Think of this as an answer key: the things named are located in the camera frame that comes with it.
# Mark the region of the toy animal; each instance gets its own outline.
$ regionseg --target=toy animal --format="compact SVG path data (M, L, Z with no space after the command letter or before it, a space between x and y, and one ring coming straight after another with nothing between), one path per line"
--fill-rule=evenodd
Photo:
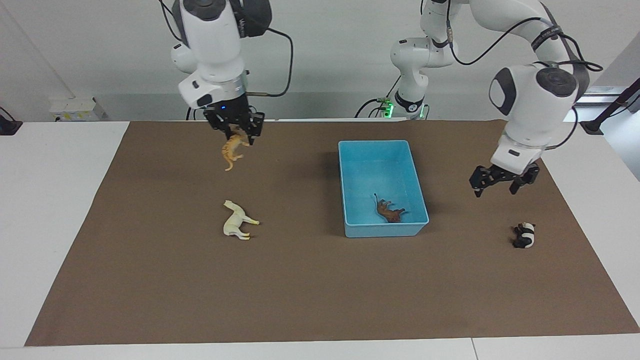
M388 206L391 205L390 201L386 201L385 199L382 200L378 200L378 194L373 194L376 197L376 204L378 205L377 209L378 209L378 214L382 215L384 218L387 219L387 222L400 222L400 214L404 213L406 210L404 209L398 209L398 210L391 210L388 209Z
M535 224L523 222L513 228L513 232L518 236L512 244L517 249L528 249L533 246Z
M223 232L225 233L225 235L237 236L240 240L249 240L251 238L251 234L243 233L240 230L240 225L242 225L243 222L260 225L260 222L246 216L246 213L244 213L244 210L240 206L234 204L229 200L225 201L225 207L233 210L234 212L233 215L231 215L231 217L229 217L229 219L225 222L225 226L223 228Z
M225 171L231 171L234 168L234 162L238 159L242 159L244 155L236 155L236 149L238 146L250 146L245 140L245 136L238 133L232 135L229 140L222 147L222 157L229 163L229 167Z

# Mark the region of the white table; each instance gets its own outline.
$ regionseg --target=white table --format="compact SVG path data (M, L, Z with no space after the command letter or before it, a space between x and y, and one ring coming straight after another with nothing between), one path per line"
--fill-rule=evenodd
M23 348L127 126L27 123L15 136L0 137L0 359L640 358L638 334ZM558 139L569 129L564 124ZM581 129L543 159L637 321L640 183L602 136Z

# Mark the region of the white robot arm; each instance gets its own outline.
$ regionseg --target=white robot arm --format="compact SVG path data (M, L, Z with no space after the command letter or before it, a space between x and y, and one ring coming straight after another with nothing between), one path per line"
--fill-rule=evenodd
M428 85L426 69L460 62L451 22L463 4L471 7L482 27L526 39L539 61L506 67L491 83L490 100L507 126L491 158L470 178L479 197L500 181L513 181L511 193L531 184L539 171L535 161L549 147L551 134L589 85L584 61L567 44L562 29L538 0L432 0L420 22L426 38L408 38L394 45L391 59L401 71L394 108L417 119Z
M204 109L210 125L227 138L233 124L253 144L264 114L250 110L240 38L260 36L268 29L269 0L176 0L173 16L182 43L173 48L172 59L191 74L179 85L182 98L189 107Z

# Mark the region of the black wire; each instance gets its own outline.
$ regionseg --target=black wire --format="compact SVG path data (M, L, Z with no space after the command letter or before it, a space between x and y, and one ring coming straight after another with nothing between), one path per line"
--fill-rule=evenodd
M575 129L578 127L579 117L578 117L578 110L575 109L575 106L572 106L571 110L573 110L573 113L575 114L575 122L573 123L573 129L571 129L571 133L569 133L569 135L561 143L547 147L546 150L555 150L559 148L560 146L564 145L567 141L569 141L571 136L573 136Z
M364 108L365 108L367 105L369 105L369 104L370 104L370 103L372 103L372 102L376 102L376 101L378 101L378 100L377 100L377 99L371 99L371 100L369 100L369 101L365 102L365 103L360 107L360 109L358 109L358 112L356 113L356 116L354 116L354 117L358 117L358 116L360 115L360 113L362 112L362 110L364 110Z
M169 27L169 31L171 31L171 35L173 35L173 37L178 40L179 42L182 42L182 39L178 37L178 35L175 34L175 32L173 31L173 28L171 27L171 24L169 23L169 18L167 17L166 13L170 13L171 16L173 16L173 12L171 12L171 10L164 4L164 2L162 0L158 0L160 2L160 5L162 6L162 14L164 16L164 21L166 22L166 25Z
M387 93L387 97L389 97L389 95L391 95L391 92L394 91L394 89L396 88L396 85L398 85L398 81L400 81L401 77L402 77L402 74L398 75L398 78L396 79L396 82L391 86L391 89L389 89L389 92ZM378 110L378 112L376 113L376 117L378 117L379 114L380 114L380 110Z
M600 72L604 70L604 67L602 67L599 64L596 63L592 63L590 61L586 61L584 59L584 56L582 55L582 50L580 50L580 45L578 45L578 42L575 41L574 38L570 37L569 35L565 35L565 34L560 34L560 37L565 38L567 40L569 40L570 42L573 43L573 45L575 46L575 50L578 52L578 57L580 58L580 61L575 61L575 60L570 60L570 61L561 61L560 63L571 63L571 64L576 64L576 65L584 65L587 69L589 69L590 71L593 72Z
M286 33L283 33L281 31L272 29L268 26L266 26L265 24L260 23L259 21L255 20L254 18L250 17L249 15L247 15L247 13L244 12L244 9L242 8L242 6L238 7L234 4L233 1L230 2L231 7L234 9L234 11L239 12L240 14L244 15L245 18L247 18L247 20L251 21L252 23L260 26L262 29L264 29L265 31L270 31L274 34L280 35L281 37L285 37L287 38L287 40L289 41L289 44L291 45L291 58L289 60L289 78L287 79L287 87L284 89L283 92L280 92L279 94L266 94L266 97L280 97L283 96L284 94L286 94L289 91L289 86L291 85L291 77L293 75L293 39L287 35Z
M449 5L447 6L447 26L449 28L451 28L451 22L449 20L449 10L451 9L451 0L449 0ZM462 65L465 66L469 66L469 65L473 65L475 63L477 63L480 59L484 58L496 45L498 45L499 42L502 41L502 39L504 39L507 35L509 35L513 30L515 30L517 27L519 27L522 24L525 24L529 21L534 21L534 20L542 20L541 17L529 17L528 19L524 19L521 20L520 22L518 22L517 24L515 24L514 26L511 26L504 34L502 34L498 40L496 40L489 48L487 48L487 50L485 50L480 56L478 56L474 61L471 62L464 62L462 60L460 60L458 58L458 55L456 55L456 52L453 49L453 42L449 42L449 48L451 49L451 54L453 55L453 58L456 59L456 61Z
M636 101L638 101L638 99L640 99L640 96L636 97L636 99L634 99L634 100L633 100L629 105L627 105L624 109L622 109L622 110L618 111L617 113L613 113L613 114L609 115L609 116L607 117L607 119L608 119L608 118L610 118L610 117L614 117L614 116L616 116L616 115L620 115L620 114L622 114L623 112L627 111L631 106L633 106L633 105L636 103Z
M13 117L13 115L11 115L9 111L6 111L2 106L0 106L0 110L2 110L5 114L9 115L11 120L15 122L15 118Z
M380 107L380 108L375 108L373 110L371 110L371 112L369 113L369 117L371 117L371 115L373 115L374 111L378 111L378 113L380 112L380 110L384 110L384 108Z
M394 85L391 86L391 90L389 90L389 92L387 93L387 97L389 97L389 95L391 95L391 92L394 91L394 88L396 87L396 85L398 85L398 81L400 81L401 77L402 77L402 74L400 76L398 76L398 78L396 79L396 82L394 83Z
M587 68L590 71L593 72L600 72L604 70L604 67L602 67L602 65L596 64L596 63L592 63L591 61L585 61L585 60L567 60L567 61L560 61L558 63L555 63L555 65L584 65L585 68Z
M291 57L289 59L289 78L287 79L287 87L285 87L284 91L279 94L267 94L268 97L280 97L286 94L289 91L289 87L291 86L291 76L293 74L293 39L289 35L278 30L267 28L267 31L280 35L281 37L285 37L289 41L289 45L291 46Z

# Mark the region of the black and white panda figure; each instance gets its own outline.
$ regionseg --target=black and white panda figure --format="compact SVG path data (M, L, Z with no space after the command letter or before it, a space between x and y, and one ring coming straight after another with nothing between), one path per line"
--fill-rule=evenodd
M513 240L513 247L517 249L528 249L533 246L534 224L523 222L513 228L513 232L518 236Z

